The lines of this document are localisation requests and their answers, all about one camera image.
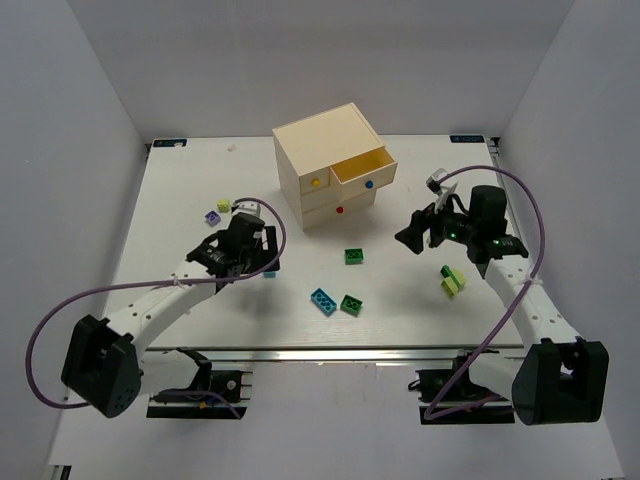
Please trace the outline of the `long teal lego brick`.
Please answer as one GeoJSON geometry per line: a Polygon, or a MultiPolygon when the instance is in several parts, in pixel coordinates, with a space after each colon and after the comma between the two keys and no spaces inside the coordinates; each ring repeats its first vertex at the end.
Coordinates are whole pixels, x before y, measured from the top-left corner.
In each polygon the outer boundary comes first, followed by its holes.
{"type": "Polygon", "coordinates": [[[313,291],[310,299],[325,316],[331,316],[337,308],[336,302],[321,288],[313,291]]]}

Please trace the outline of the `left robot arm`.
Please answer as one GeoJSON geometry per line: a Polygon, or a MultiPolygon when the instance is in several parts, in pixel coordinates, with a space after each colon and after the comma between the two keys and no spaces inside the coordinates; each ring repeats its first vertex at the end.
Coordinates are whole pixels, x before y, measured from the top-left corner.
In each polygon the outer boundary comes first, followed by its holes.
{"type": "Polygon", "coordinates": [[[282,222],[268,226],[238,212],[206,237],[172,272],[121,310],[75,325],[61,379],[107,418],[122,414],[146,394],[188,400],[224,397],[211,387],[210,361],[193,348],[151,354],[149,346],[178,319],[225,286],[279,268],[286,245],[282,222]]]}

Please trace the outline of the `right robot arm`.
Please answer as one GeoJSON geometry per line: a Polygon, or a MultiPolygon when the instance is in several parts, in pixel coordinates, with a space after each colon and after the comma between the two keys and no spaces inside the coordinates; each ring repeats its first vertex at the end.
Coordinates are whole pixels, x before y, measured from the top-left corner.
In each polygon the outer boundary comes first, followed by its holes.
{"type": "Polygon", "coordinates": [[[445,240],[465,246],[469,260],[505,306],[526,355],[512,360],[482,347],[452,378],[466,377],[509,401],[526,425],[598,421],[609,366],[605,346],[584,339],[535,283],[528,251],[507,232],[503,189],[474,187],[462,213],[454,209],[458,200],[442,191],[434,203],[414,211],[395,238],[415,254],[445,240]]]}

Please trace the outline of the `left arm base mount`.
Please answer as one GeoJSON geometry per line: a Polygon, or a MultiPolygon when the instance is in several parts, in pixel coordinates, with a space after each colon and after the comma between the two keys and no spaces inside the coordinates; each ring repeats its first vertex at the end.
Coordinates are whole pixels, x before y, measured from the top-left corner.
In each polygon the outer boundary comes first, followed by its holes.
{"type": "Polygon", "coordinates": [[[189,348],[152,351],[143,357],[143,395],[149,419],[240,420],[251,397],[245,365],[211,361],[189,348]]]}

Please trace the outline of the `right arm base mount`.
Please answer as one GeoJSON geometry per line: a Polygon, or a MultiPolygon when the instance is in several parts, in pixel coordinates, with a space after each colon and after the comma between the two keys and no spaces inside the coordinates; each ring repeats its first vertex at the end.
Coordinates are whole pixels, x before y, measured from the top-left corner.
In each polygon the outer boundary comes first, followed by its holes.
{"type": "Polygon", "coordinates": [[[514,424],[515,416],[511,404],[504,398],[495,398],[495,393],[485,387],[473,384],[469,373],[465,372],[457,383],[436,405],[432,416],[449,408],[486,400],[482,405],[458,410],[435,419],[426,420],[424,414],[439,391],[453,374],[464,364],[471,352],[462,351],[446,368],[417,370],[415,379],[407,386],[409,392],[416,393],[419,401],[420,421],[422,425],[505,425],[514,424]]]}

